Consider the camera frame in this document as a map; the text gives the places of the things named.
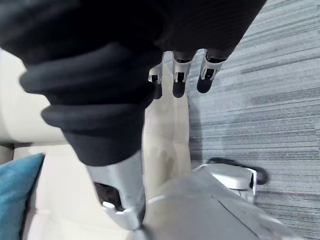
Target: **gray carpet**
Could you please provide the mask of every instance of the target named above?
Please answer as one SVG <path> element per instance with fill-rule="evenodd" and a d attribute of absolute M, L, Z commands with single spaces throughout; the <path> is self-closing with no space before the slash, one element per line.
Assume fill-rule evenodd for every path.
<path fill-rule="evenodd" d="M 320 240 L 320 1 L 269 0 L 207 94 L 196 89 L 202 57 L 186 87 L 191 158 L 266 168 L 257 205 Z"/>

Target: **striped carpet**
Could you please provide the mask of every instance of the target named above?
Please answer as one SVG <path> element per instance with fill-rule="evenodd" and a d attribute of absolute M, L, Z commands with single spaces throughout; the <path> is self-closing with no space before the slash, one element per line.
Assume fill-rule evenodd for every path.
<path fill-rule="evenodd" d="M 320 240 L 320 1 L 268 0 L 207 94 L 196 89 L 202 57 L 186 87 L 191 159 L 264 167 L 257 205 Z"/>

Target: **teal cushion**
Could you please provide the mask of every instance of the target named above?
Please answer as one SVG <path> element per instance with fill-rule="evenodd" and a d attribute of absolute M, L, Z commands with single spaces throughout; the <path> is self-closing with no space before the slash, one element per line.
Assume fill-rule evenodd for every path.
<path fill-rule="evenodd" d="M 0 240 L 19 240 L 26 201 L 45 155 L 42 153 L 0 165 Z"/>

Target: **robotic finger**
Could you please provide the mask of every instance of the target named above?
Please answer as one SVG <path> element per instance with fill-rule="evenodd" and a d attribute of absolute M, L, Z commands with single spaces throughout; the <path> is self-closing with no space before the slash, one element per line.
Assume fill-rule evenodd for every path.
<path fill-rule="evenodd" d="M 149 71 L 149 82 L 155 85 L 154 99 L 160 99 L 162 97 L 162 69 L 163 69 L 163 59 L 162 62 L 154 66 Z"/>
<path fill-rule="evenodd" d="M 224 62 L 225 59 L 216 59 L 210 50 L 205 50 L 196 86 L 199 93 L 204 94 L 210 90 L 212 82 Z"/>
<path fill-rule="evenodd" d="M 181 98 L 185 94 L 186 81 L 189 75 L 192 59 L 196 52 L 173 52 L 173 95 Z"/>

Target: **black cloth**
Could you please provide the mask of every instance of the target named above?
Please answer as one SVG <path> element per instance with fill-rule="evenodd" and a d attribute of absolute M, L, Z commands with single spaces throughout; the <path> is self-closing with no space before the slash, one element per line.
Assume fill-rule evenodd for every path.
<path fill-rule="evenodd" d="M 150 68 L 164 51 L 227 58 L 265 0 L 0 0 L 0 46 L 22 59 L 20 84 L 91 166 L 141 148 Z"/>

